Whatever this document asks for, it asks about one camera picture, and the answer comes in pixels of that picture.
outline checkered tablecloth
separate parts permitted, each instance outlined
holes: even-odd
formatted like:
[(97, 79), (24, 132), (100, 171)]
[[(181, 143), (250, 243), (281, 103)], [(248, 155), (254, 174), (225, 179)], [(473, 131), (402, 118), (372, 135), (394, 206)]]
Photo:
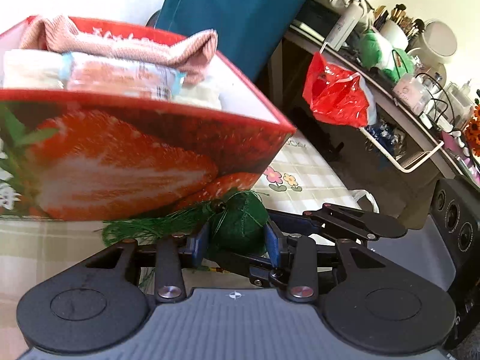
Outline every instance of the checkered tablecloth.
[[(267, 208), (301, 214), (323, 203), (357, 208), (345, 186), (300, 133), (255, 184)], [(28, 289), (103, 249), (102, 222), (0, 222), (0, 360), (26, 350), (15, 321)]]

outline table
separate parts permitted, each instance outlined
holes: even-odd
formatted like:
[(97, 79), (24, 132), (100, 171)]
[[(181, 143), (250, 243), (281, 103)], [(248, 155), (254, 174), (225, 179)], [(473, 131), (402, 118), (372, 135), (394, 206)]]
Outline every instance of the table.
[[(294, 26), (290, 26), (285, 33), (284, 38), (311, 54), (318, 52), (322, 46), (320, 40), (313, 38), (308, 33)], [(324, 55), (327, 60), (331, 62), (344, 65), (348, 69), (359, 72), (365, 78), (376, 104), (390, 115), (422, 150), (430, 151), (438, 144), (435, 137), (429, 133), (410, 110), (400, 103), (395, 104), (392, 94), (386, 91), (368, 74), (365, 74), (365, 72), (358, 69), (354, 64), (347, 61), (328, 46), (325, 48)], [(268, 71), (271, 101), (276, 107), (282, 109), (283, 75), (281, 42), (272, 54), (268, 64)], [(450, 158), (443, 148), (440, 148), (440, 150), (431, 157), (431, 160), (445, 178), (452, 179), (455, 175), (462, 174), (462, 171), (458, 168), (457, 164)]]
[[(253, 190), (267, 208), (294, 214), (317, 210), (323, 203), (359, 208), (300, 132), (288, 140)], [(99, 230), (103, 227), (103, 222), (0, 222), (0, 359), (16, 359), (27, 349), (15, 319), (20, 297), (37, 283), (102, 250)], [(185, 284), (235, 288), (250, 285), (248, 279), (237, 275), (205, 271), (190, 272)]]

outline pink cloth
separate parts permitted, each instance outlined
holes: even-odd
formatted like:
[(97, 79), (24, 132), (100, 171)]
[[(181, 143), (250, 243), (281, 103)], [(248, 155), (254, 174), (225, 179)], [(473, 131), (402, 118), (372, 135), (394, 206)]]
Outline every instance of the pink cloth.
[(54, 19), (38, 16), (22, 36), (20, 48), (44, 49), (57, 53), (79, 51), (96, 56), (132, 59), (176, 68), (187, 74), (185, 82), (196, 84), (205, 78), (205, 69), (217, 50), (215, 30), (205, 30), (167, 46), (148, 40), (114, 39), (80, 32), (66, 16)]

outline blue curtain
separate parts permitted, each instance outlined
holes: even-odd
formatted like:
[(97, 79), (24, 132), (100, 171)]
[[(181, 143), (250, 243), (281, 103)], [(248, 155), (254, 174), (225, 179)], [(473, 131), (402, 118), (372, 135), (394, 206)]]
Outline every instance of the blue curtain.
[(190, 36), (213, 28), (218, 49), (251, 80), (305, 0), (165, 0), (155, 28)]

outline red box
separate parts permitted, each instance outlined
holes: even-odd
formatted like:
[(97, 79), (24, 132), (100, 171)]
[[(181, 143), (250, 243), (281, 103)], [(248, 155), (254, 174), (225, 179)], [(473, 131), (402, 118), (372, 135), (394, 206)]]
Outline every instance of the red box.
[[(162, 44), (183, 39), (126, 23), (71, 19), (83, 32), (100, 28)], [(0, 77), (5, 50), (18, 47), (31, 20), (0, 35)], [(222, 84), (222, 111), (87, 92), (1, 89), (1, 218), (161, 216), (231, 188), (251, 188), (295, 128), (221, 53), (207, 75)]]

